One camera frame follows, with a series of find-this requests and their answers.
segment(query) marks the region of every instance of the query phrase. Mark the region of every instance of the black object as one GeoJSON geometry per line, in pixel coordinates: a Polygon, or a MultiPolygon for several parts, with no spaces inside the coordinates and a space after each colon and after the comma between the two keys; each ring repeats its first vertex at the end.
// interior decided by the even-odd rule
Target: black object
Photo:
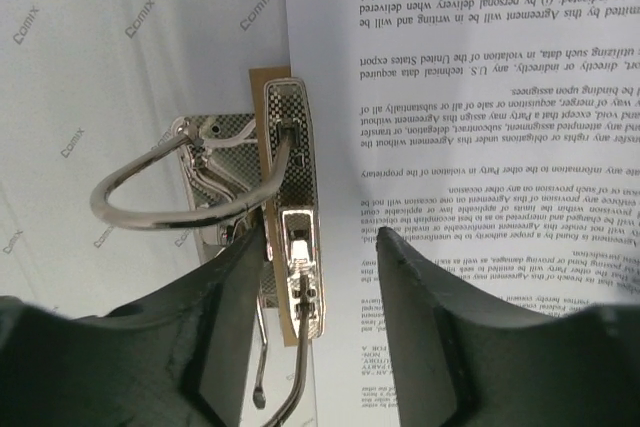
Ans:
{"type": "Polygon", "coordinates": [[[378,233],[402,427],[640,426],[640,308],[555,318],[504,302],[378,233]]]}
{"type": "Polygon", "coordinates": [[[0,426],[239,425],[264,239],[102,318],[1,300],[0,426]]]}

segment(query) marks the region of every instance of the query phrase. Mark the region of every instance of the lever arch mechanism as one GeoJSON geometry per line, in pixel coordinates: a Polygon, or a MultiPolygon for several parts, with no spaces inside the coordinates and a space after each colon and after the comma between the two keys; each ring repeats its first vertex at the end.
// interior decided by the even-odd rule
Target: lever arch mechanism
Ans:
{"type": "Polygon", "coordinates": [[[296,372],[291,393],[265,424],[280,426],[302,397],[308,343],[323,333],[325,301],[313,132],[304,83],[295,78],[267,82],[261,108],[255,116],[176,119],[171,127],[173,137],[107,176],[92,192],[90,205],[99,219],[116,227],[193,230],[203,263],[257,222],[264,222],[267,267],[256,299],[262,348],[253,401],[258,409],[267,402],[262,387],[268,351],[263,309],[284,305],[297,338],[296,372]],[[266,146],[262,152],[266,171],[260,163],[259,135],[266,146]],[[175,150],[190,210],[133,212],[109,203],[110,195],[126,180],[175,150]],[[260,210],[263,215],[255,215],[260,210]]]}

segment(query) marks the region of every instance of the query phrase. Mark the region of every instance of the metal ring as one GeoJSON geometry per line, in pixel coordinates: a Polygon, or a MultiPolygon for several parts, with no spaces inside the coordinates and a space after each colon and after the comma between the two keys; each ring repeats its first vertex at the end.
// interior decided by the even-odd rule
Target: metal ring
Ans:
{"type": "Polygon", "coordinates": [[[132,212],[118,209],[109,204],[109,196],[126,180],[166,157],[175,149],[189,143],[195,143],[197,140],[199,139],[195,127],[187,124],[172,139],[107,176],[91,193],[90,205],[93,214],[107,224],[131,230],[207,227],[233,219],[251,212],[276,194],[284,179],[293,144],[291,135],[283,136],[276,153],[273,169],[267,180],[251,192],[239,195],[237,199],[228,204],[185,212],[132,212]]]}

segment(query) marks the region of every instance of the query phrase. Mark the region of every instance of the metal rod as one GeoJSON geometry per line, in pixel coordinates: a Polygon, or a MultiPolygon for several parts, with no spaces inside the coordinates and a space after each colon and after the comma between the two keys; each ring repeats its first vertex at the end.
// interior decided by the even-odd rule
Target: metal rod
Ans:
{"type": "Polygon", "coordinates": [[[262,310],[262,291],[258,293],[256,302],[256,314],[258,317],[258,327],[260,328],[260,359],[258,360],[258,373],[256,374],[256,383],[253,388],[253,404],[257,409],[264,409],[267,405],[267,397],[264,393],[262,382],[264,380],[264,369],[267,365],[267,352],[269,349],[269,338],[267,334],[267,323],[262,310]]]}
{"type": "Polygon", "coordinates": [[[308,281],[305,275],[300,277],[300,330],[298,331],[298,350],[296,353],[296,373],[293,377],[291,392],[275,414],[263,427],[281,427],[291,416],[302,399],[307,382],[307,353],[309,350],[309,315],[311,303],[307,296],[308,281]]]}
{"type": "Polygon", "coordinates": [[[109,196],[126,180],[166,157],[173,150],[196,140],[195,128],[187,125],[174,138],[107,176],[91,193],[90,204],[94,215],[107,224],[124,229],[166,230],[207,227],[247,214],[273,197],[280,188],[293,143],[291,135],[284,136],[278,146],[269,177],[251,192],[239,195],[228,204],[185,212],[132,212],[109,204],[109,196]]]}

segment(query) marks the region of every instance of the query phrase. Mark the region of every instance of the textured metal plate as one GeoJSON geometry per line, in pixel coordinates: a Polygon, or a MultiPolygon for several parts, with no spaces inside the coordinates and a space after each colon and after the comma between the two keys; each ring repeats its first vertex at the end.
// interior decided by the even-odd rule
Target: textured metal plate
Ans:
{"type": "MultiPolygon", "coordinates": [[[[192,115],[188,118],[198,128],[198,137],[203,139],[203,142],[183,146],[179,151],[190,209],[230,202],[260,184],[260,160],[253,114],[192,115]]],[[[185,119],[179,117],[173,122],[171,131],[174,135],[185,119]]],[[[200,261],[207,262],[220,253],[233,240],[234,233],[244,228],[243,223],[251,222],[250,216],[194,229],[200,261]]],[[[271,263],[265,265],[261,289],[264,307],[277,307],[271,263]]]]}
{"type": "MultiPolygon", "coordinates": [[[[314,244],[319,245],[317,235],[320,231],[317,216],[318,194],[315,174],[315,153],[313,149],[313,130],[311,115],[304,83],[300,79],[288,78],[269,81],[264,88],[266,106],[266,136],[269,139],[268,157],[273,161],[279,142],[279,127],[292,124],[297,125],[298,145],[291,151],[291,157],[284,181],[273,202],[278,213],[276,233],[279,239],[283,238],[282,212],[289,209],[312,209],[316,215],[313,217],[316,239],[314,244]]],[[[322,267],[320,263],[320,251],[315,249],[315,265],[313,275],[310,277],[310,289],[316,292],[312,299],[314,314],[309,323],[309,338],[317,338],[324,330],[325,301],[322,279],[322,267]]],[[[291,321],[297,332],[299,321],[296,318],[296,304],[300,303],[296,291],[300,289],[299,275],[287,276],[288,302],[291,321]]]]}

